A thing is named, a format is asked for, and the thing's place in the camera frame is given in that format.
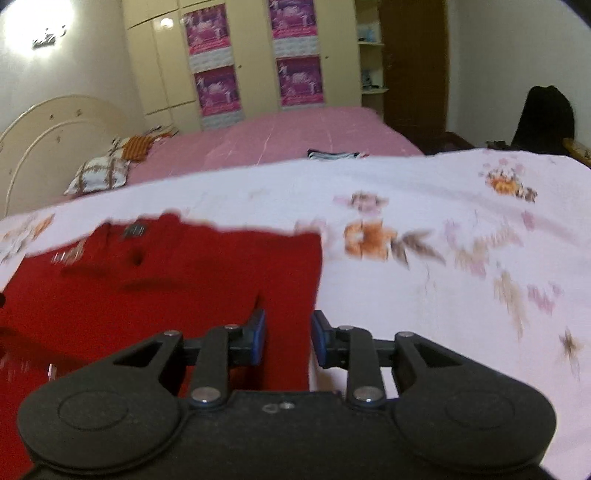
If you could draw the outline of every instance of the shelf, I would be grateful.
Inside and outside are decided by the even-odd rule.
[[[380,47],[380,48],[384,46],[383,43],[379,43],[376,41],[358,41],[358,44],[359,45],[367,45],[370,47]]]
[[[387,88],[372,88],[370,89],[362,89],[361,95],[382,95],[388,91]]]

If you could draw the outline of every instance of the red cloth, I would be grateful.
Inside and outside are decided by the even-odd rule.
[[[47,381],[49,363],[63,374],[156,333],[175,329],[186,338],[202,336],[214,326],[243,323],[262,307],[264,361],[247,372],[244,386],[308,389],[319,236],[221,233],[171,214],[140,221],[147,229],[137,238],[123,239],[125,225],[98,227],[71,265],[51,259],[77,242],[26,258],[5,289],[0,358],[9,352],[12,378],[8,382],[4,365],[0,478],[13,479],[29,466],[15,415],[20,402]]]

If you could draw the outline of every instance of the white headboard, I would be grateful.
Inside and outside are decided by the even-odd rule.
[[[0,136],[1,216],[61,201],[76,170],[107,153],[125,126],[115,105],[83,95],[57,97],[22,114]]]

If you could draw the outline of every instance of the white wall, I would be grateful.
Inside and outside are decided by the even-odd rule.
[[[525,97],[555,85],[591,146],[591,28],[561,0],[448,0],[447,129],[474,145],[511,142]]]
[[[49,13],[64,7],[69,13],[68,32],[56,45],[32,50],[26,32],[39,11],[33,8],[23,16],[30,3]],[[0,14],[0,132],[36,103],[73,93],[120,107],[130,133],[144,129],[121,0],[15,0]]]

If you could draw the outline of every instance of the orange striped pillow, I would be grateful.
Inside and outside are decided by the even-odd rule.
[[[131,137],[123,149],[123,160],[144,161],[148,156],[150,147],[154,143],[152,137]]]

